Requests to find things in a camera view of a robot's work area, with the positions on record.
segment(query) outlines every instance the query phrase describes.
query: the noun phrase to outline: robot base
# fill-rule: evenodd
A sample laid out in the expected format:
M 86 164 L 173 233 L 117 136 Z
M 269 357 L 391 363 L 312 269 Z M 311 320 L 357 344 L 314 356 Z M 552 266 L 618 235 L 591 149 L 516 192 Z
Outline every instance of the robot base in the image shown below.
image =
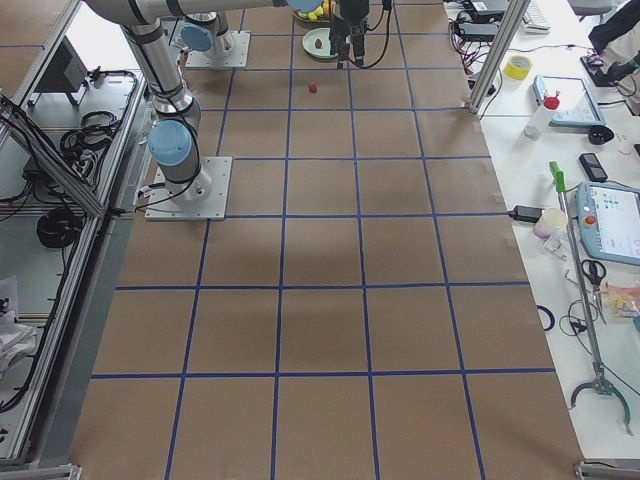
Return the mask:
M 226 57 L 211 58 L 201 52 L 190 52 L 185 65 L 186 68 L 193 69 L 223 69 L 223 68 L 244 68 L 247 66 L 249 57 L 249 40 L 251 33 L 246 31 L 230 31 L 235 40 L 233 51 Z
M 211 193 L 202 201 L 193 202 L 185 206 L 173 200 L 167 200 L 153 205 L 144 216 L 150 221 L 160 220 L 224 220 L 229 196 L 229 181 L 231 180 L 231 157 L 202 157 L 202 168 L 211 176 Z M 164 182 L 164 175 L 158 168 L 154 182 Z M 149 203 L 164 200 L 169 197 L 165 189 L 151 192 Z

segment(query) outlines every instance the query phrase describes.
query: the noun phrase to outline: green handle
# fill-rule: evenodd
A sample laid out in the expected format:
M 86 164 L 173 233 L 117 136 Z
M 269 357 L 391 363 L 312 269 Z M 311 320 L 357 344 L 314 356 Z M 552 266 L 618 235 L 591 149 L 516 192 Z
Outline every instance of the green handle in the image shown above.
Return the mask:
M 556 192 L 566 192 L 567 187 L 564 184 L 564 172 L 560 170 L 558 162 L 549 162 L 549 168 L 551 169 L 551 175 L 553 175 L 553 183 L 556 185 Z

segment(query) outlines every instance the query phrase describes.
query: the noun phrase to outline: bottle with red cap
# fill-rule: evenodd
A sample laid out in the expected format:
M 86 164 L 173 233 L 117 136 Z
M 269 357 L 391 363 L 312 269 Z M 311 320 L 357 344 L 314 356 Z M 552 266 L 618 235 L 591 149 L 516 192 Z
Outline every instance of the bottle with red cap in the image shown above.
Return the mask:
M 542 132 L 549 126 L 549 122 L 553 118 L 553 114 L 560 106 L 560 99 L 558 98 L 560 92 L 556 92 L 555 97 L 545 95 L 544 102 L 538 107 L 538 110 L 531 116 L 529 123 L 524 127 L 524 134 L 537 140 L 542 135 Z

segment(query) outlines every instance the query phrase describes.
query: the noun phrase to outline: yellow tape roll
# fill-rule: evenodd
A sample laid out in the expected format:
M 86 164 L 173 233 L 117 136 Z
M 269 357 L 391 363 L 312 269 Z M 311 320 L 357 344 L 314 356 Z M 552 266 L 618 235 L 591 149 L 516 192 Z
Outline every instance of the yellow tape roll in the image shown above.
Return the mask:
M 531 60 L 527 57 L 514 55 L 504 67 L 504 73 L 515 80 L 523 80 L 531 70 L 532 65 Z

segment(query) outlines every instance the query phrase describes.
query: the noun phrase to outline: scissors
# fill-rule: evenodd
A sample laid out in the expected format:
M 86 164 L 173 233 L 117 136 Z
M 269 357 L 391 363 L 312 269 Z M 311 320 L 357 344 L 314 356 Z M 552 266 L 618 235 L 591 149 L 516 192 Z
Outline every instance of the scissors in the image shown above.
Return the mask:
M 600 294 L 600 284 L 604 277 L 607 276 L 607 268 L 597 260 L 583 260 L 582 261 L 582 273 L 593 287 L 593 299 L 600 310 L 602 315 L 602 296 Z

